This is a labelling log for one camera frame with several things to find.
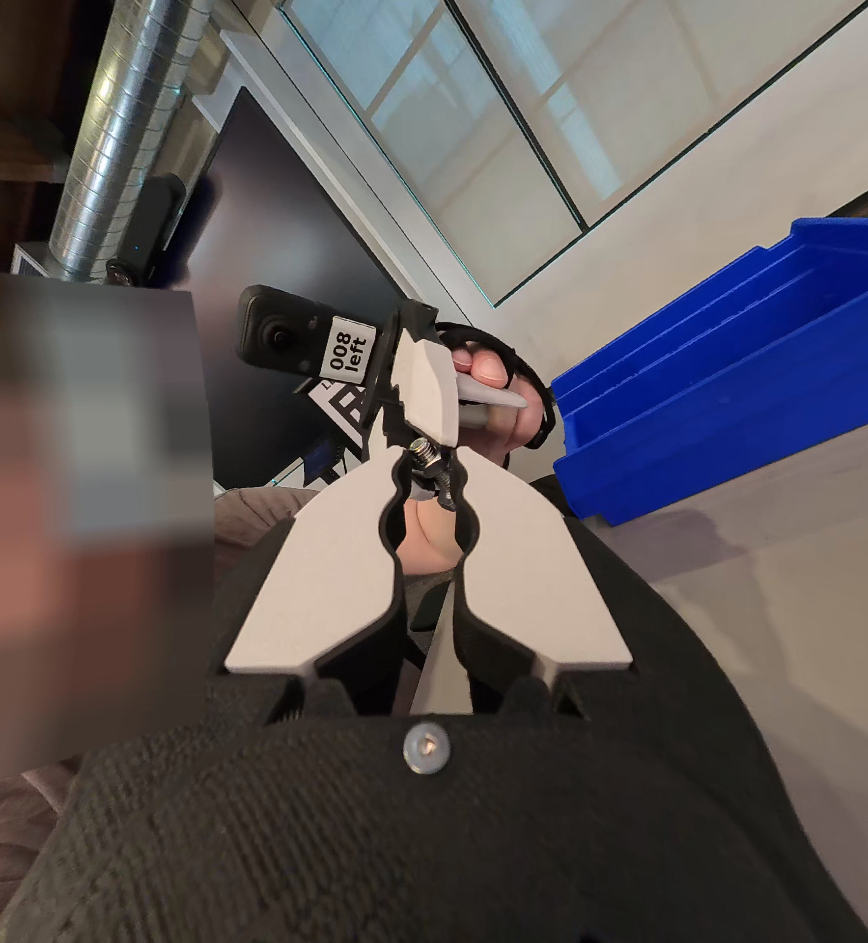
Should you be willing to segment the large blue plastic bin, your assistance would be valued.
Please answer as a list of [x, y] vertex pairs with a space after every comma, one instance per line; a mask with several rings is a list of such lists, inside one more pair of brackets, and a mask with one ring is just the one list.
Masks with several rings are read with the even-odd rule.
[[580, 518], [621, 525], [868, 424], [868, 218], [794, 221], [552, 382]]

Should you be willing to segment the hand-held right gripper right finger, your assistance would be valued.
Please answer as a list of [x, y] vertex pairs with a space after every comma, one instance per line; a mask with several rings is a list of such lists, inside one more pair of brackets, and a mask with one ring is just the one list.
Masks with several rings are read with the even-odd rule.
[[451, 713], [474, 712], [470, 681], [506, 693], [532, 677], [553, 691], [577, 672], [627, 672], [633, 656], [564, 517], [522, 480], [457, 450], [451, 643], [467, 675]]

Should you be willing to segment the silver hex bolt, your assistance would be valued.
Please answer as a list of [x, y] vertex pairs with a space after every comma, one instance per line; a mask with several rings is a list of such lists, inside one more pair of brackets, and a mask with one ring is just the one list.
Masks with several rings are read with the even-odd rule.
[[451, 492], [451, 450], [444, 449], [437, 443], [435, 444], [440, 447], [441, 460], [426, 468], [417, 465], [408, 450], [412, 461], [413, 478], [416, 484], [436, 498], [442, 508], [455, 512], [455, 503]]

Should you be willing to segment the black framed marker sign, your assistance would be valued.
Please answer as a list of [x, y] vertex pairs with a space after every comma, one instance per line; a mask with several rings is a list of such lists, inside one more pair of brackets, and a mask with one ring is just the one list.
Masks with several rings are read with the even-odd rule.
[[307, 396], [335, 424], [346, 448], [360, 460], [366, 436], [361, 425], [366, 390], [358, 385], [320, 379], [314, 381]]

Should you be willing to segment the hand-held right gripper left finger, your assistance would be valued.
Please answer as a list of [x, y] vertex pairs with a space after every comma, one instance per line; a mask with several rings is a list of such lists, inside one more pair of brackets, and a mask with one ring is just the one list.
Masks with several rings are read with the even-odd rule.
[[393, 714], [406, 652], [406, 452], [385, 450], [298, 514], [224, 669], [338, 681], [360, 714]]

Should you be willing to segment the person's left hand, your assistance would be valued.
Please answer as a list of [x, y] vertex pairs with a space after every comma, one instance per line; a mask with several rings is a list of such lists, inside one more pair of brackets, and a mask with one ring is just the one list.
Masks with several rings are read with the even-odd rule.
[[519, 355], [511, 349], [494, 351], [483, 343], [469, 341], [454, 347], [451, 356], [457, 376], [515, 393], [525, 401], [524, 407], [487, 405], [482, 428], [461, 428], [461, 445], [503, 464], [518, 449], [537, 451], [545, 444], [557, 423], [553, 399], [537, 373]]

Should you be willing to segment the large paned window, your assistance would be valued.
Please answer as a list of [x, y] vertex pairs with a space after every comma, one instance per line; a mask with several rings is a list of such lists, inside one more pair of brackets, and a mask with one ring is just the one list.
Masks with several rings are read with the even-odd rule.
[[291, 1], [279, 9], [497, 305], [861, 5]]

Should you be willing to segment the silver ventilation pipe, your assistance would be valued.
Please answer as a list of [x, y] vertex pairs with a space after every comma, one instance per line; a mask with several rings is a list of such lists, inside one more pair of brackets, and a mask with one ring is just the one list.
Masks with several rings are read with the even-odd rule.
[[114, 4], [48, 243], [57, 278], [102, 278], [117, 255], [214, 6]]

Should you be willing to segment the large black monitor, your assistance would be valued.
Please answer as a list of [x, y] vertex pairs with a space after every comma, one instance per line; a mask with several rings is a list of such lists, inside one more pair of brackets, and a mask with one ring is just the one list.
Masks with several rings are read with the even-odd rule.
[[175, 231], [171, 287], [192, 295], [213, 478], [266, 485], [332, 422], [302, 379], [239, 359], [239, 296], [261, 284], [381, 325], [403, 291], [284, 135], [242, 89]]

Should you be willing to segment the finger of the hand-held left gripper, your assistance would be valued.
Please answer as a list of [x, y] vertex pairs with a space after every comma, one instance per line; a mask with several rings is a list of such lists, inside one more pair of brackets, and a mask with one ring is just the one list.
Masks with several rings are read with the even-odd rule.
[[458, 443], [458, 391], [451, 351], [438, 337], [413, 339], [402, 329], [392, 367], [404, 421], [439, 446]]

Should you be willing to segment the person's left forearm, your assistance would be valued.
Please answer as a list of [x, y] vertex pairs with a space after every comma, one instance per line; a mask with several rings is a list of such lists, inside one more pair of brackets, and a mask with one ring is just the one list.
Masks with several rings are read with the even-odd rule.
[[404, 503], [405, 537], [397, 549], [405, 576], [451, 571], [463, 551], [455, 537], [456, 513], [436, 499]]

